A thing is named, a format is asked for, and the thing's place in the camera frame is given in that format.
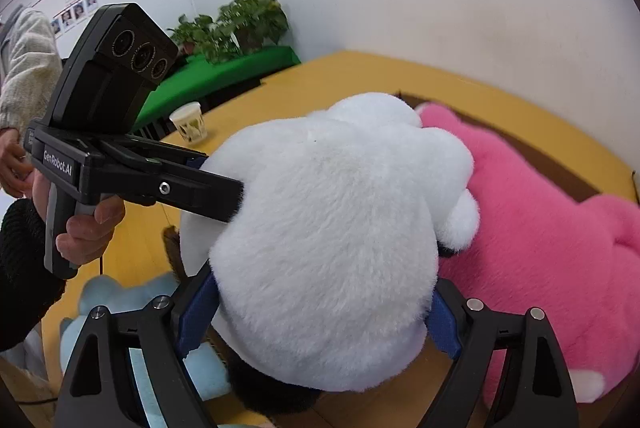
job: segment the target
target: green tablecloth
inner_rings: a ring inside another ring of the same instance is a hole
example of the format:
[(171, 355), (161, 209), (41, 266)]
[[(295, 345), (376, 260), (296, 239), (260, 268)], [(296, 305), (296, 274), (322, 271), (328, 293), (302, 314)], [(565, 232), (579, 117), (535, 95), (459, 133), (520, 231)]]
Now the green tablecloth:
[(146, 98), (133, 130), (167, 117), (176, 108), (247, 79), (267, 75), (300, 64), (290, 46), (269, 46), (260, 52), (220, 64), (210, 64), (204, 56), (191, 56), (188, 64), (167, 77)]

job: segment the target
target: light blue plush toy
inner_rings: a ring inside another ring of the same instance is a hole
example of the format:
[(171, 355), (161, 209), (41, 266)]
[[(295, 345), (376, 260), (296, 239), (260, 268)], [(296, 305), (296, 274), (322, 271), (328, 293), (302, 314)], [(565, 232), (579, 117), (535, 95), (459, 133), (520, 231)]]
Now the light blue plush toy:
[[(84, 285), (78, 302), (80, 316), (73, 320), (66, 318), (60, 326), (60, 364), (62, 371), (66, 370), (71, 352), (91, 309), (97, 305), (106, 305), (112, 314), (135, 311), (142, 309), (156, 296), (171, 296), (177, 286), (178, 284), (171, 273), (163, 274), (145, 285), (129, 288), (122, 287), (113, 278), (104, 275), (89, 280)], [(166, 423), (151, 387), (151, 381), (146, 372), (142, 350), (131, 348), (129, 352), (133, 374), (149, 426), (150, 428), (166, 428)], [(189, 372), (191, 381), (193, 381), (203, 400), (220, 397), (231, 391), (225, 365), (209, 344), (203, 343), (196, 350), (192, 350), (184, 360), (184, 364)], [(221, 425), (221, 428), (223, 427), (242, 428), (238, 425)]]

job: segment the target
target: gray sleeve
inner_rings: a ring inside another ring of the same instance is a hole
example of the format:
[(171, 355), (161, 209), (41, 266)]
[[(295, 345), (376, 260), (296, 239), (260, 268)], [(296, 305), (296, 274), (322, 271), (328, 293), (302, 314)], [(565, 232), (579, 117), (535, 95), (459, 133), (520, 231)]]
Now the gray sleeve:
[(0, 91), (0, 129), (23, 136), (31, 119), (42, 117), (62, 72), (49, 19), (27, 10), (12, 32), (7, 74)]

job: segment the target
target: gray sweater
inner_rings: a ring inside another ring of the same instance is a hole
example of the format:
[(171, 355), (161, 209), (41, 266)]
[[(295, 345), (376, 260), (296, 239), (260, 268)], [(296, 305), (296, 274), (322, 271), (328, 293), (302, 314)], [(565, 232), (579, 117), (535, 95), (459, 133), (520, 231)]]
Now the gray sweater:
[(0, 31), (0, 130), (23, 137), (34, 117), (44, 115), (62, 72), (51, 23), (33, 8), (18, 8)]

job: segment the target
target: pink fur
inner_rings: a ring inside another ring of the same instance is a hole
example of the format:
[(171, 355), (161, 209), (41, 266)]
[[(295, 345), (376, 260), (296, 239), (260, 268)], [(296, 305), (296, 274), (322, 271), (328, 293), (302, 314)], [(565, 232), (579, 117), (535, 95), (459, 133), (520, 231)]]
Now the pink fur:
[[(640, 208), (610, 195), (577, 204), (491, 131), (435, 104), (424, 127), (460, 138), (475, 160), (468, 189), (480, 228), (471, 247), (439, 274), (496, 311), (542, 308), (570, 370), (604, 376), (604, 394), (633, 371), (640, 350)], [(496, 353), (484, 398), (494, 398), (504, 354)]]

